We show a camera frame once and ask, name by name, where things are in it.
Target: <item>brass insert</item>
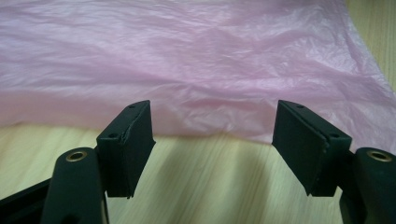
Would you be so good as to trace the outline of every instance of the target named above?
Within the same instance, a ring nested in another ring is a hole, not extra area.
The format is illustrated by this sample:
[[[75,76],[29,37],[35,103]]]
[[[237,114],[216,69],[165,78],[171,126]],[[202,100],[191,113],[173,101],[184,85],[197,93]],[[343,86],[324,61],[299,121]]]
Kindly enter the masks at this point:
[[[392,157],[390,157],[388,154],[385,154],[380,151],[370,150],[367,152],[367,155],[369,155],[369,157],[371,157],[377,161],[384,161],[384,162],[392,161]]]
[[[76,151],[72,152],[69,155],[67,155],[66,160],[67,161],[81,161],[87,156],[87,152],[85,151]]]

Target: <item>wooden table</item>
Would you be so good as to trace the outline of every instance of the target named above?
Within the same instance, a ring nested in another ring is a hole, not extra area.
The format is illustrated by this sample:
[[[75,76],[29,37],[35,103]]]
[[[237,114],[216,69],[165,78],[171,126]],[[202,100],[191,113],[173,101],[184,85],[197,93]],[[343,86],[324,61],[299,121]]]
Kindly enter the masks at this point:
[[[396,1],[347,0],[396,89]],[[98,130],[19,124],[0,129],[0,198],[51,176],[58,156],[94,147]],[[342,223],[338,201],[307,197],[273,147],[233,138],[155,136],[134,198],[109,199],[111,223]]]

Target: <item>rectangular black block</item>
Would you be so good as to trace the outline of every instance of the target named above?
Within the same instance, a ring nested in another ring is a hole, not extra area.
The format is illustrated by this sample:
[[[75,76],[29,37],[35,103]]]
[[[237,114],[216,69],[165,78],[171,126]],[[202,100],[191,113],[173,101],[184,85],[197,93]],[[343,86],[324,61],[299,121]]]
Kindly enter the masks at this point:
[[[335,166],[352,139],[303,105],[279,101],[273,146],[302,183],[307,194],[333,196]]]
[[[96,138],[108,197],[131,197],[154,140],[149,101],[125,107]]]

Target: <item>black bracket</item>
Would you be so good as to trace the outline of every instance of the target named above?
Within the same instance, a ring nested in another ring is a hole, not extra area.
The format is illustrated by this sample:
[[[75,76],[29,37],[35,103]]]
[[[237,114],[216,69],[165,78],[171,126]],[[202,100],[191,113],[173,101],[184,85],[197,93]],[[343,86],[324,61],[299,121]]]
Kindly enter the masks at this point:
[[[273,145],[307,195],[340,187],[344,223],[396,223],[396,157],[377,148],[349,151],[352,138],[303,105],[279,101]]]
[[[61,155],[51,179],[0,201],[0,223],[108,223],[105,192],[133,197],[154,147],[149,101],[123,109],[96,141]]]

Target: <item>wrinkled plastic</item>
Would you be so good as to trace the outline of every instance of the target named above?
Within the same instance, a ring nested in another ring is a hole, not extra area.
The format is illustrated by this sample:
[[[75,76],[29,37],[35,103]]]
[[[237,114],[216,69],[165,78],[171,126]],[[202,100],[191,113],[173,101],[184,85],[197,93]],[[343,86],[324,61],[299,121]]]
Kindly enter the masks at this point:
[[[103,129],[150,100],[155,133],[270,143],[278,99],[396,152],[396,98],[341,0],[0,3],[0,125]]]

